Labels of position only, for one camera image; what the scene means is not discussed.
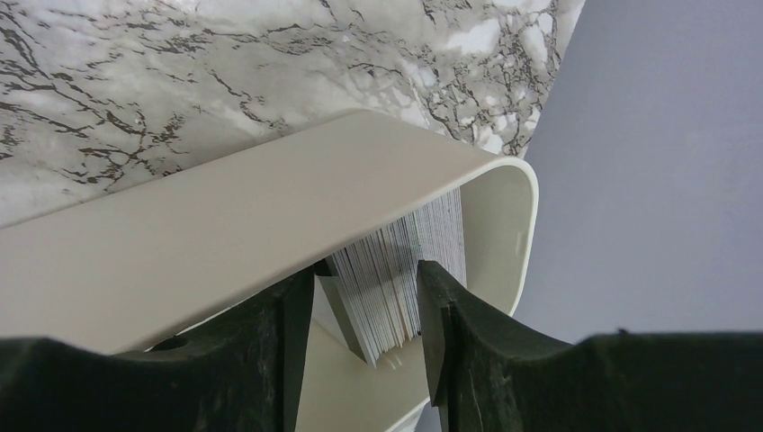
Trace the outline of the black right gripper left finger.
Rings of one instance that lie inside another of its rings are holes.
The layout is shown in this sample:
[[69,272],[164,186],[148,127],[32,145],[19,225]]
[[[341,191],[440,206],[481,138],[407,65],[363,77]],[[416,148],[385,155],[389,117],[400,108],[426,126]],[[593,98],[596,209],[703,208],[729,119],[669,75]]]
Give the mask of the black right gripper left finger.
[[4,431],[292,431],[314,293],[303,269],[148,351],[1,342]]

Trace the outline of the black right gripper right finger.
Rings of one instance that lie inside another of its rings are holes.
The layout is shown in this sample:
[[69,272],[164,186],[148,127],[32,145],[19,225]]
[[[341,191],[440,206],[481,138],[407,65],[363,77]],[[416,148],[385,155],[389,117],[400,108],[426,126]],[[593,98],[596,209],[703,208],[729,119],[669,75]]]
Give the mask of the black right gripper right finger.
[[759,431],[758,332],[632,333],[568,344],[417,267],[430,400],[445,431]]

